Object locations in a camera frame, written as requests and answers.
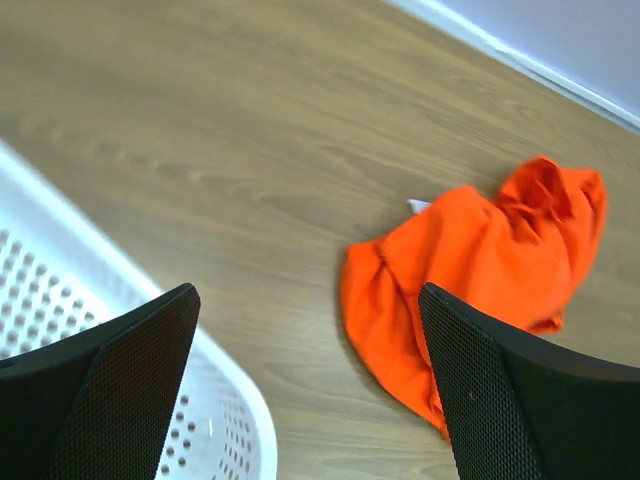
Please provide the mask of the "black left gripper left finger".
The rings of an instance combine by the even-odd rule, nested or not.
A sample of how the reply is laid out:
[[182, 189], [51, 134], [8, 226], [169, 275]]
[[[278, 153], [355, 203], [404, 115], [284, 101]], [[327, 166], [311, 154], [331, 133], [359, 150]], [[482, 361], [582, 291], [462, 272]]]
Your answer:
[[186, 283], [3, 360], [2, 478], [154, 478], [199, 310]]

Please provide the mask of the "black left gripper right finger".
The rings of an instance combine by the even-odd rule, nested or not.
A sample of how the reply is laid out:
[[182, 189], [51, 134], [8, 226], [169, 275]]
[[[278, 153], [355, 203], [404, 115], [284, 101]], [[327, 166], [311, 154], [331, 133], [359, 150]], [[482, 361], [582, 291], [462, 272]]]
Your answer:
[[419, 308], [460, 478], [638, 478], [638, 368], [553, 344], [433, 283]]

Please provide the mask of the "white perforated plastic basket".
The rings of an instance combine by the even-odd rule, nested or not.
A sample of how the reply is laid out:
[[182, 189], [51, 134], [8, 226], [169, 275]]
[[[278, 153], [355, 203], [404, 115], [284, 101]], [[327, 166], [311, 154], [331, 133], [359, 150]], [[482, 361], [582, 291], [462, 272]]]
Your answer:
[[9, 146], [1, 149], [1, 475], [273, 479], [251, 378]]

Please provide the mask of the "orange t shirt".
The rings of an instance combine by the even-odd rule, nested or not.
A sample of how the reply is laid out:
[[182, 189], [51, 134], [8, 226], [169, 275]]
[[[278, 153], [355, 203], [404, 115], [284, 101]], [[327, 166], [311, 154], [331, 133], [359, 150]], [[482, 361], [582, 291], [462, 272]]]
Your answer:
[[558, 331], [596, 258], [607, 207], [598, 171], [545, 157], [516, 168], [493, 198], [470, 186], [442, 194], [390, 233], [348, 246], [339, 288], [348, 339], [390, 395], [444, 430], [423, 285], [527, 332]]

